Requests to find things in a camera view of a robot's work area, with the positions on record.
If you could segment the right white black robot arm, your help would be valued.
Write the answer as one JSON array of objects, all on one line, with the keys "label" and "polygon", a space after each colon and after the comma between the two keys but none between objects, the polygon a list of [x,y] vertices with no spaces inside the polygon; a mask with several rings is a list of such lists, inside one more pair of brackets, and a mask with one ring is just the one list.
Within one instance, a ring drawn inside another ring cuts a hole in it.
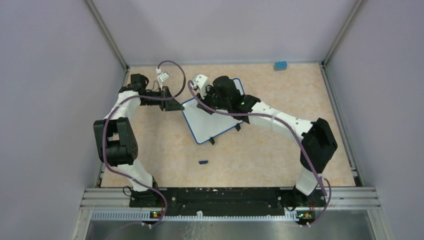
[{"label": "right white black robot arm", "polygon": [[313,200],[313,191],[324,185],[322,173],[338,149],[327,120],[305,120],[279,111],[256,96],[241,93],[226,75],[209,81],[205,75],[197,74],[187,85],[197,107],[209,115],[228,116],[260,126],[296,143],[302,169],[293,200],[299,206],[307,206]]}]

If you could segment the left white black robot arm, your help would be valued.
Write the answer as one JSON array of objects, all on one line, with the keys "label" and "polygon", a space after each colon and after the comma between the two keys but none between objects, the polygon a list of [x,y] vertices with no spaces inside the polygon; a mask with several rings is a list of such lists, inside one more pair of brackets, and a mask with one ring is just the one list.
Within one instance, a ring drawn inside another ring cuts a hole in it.
[{"label": "left white black robot arm", "polygon": [[183,105],[170,93],[167,86],[153,91],[147,88],[149,79],[132,74],[128,85],[118,93],[117,102],[104,119],[96,120],[93,131],[99,159],[112,173],[125,177],[132,189],[141,193],[141,200],[149,207],[160,202],[154,189],[154,177],[138,160],[139,146],[131,126],[131,118],[140,106],[158,106],[161,111],[182,111]]}]

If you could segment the blue framed whiteboard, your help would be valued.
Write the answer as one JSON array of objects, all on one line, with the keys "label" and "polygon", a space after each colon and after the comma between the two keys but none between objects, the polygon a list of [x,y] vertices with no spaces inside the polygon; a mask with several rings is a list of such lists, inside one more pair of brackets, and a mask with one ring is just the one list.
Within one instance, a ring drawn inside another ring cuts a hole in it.
[{"label": "blue framed whiteboard", "polygon": [[[210,79],[209,81],[209,85],[213,86],[213,81]],[[233,128],[237,131],[241,129],[242,120],[218,113],[209,113],[194,98],[186,100],[182,105],[184,119],[195,142],[199,145],[206,142],[213,145],[217,136]]]}]

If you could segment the dark blue marker cap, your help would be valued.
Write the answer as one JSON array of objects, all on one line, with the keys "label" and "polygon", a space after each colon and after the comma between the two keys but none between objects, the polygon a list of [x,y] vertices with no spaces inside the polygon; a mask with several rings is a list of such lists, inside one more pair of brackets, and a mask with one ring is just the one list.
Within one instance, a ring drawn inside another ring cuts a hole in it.
[{"label": "dark blue marker cap", "polygon": [[199,163],[200,165],[205,165],[205,164],[208,164],[208,163],[209,163],[209,161],[208,161],[208,160],[200,160],[198,163]]}]

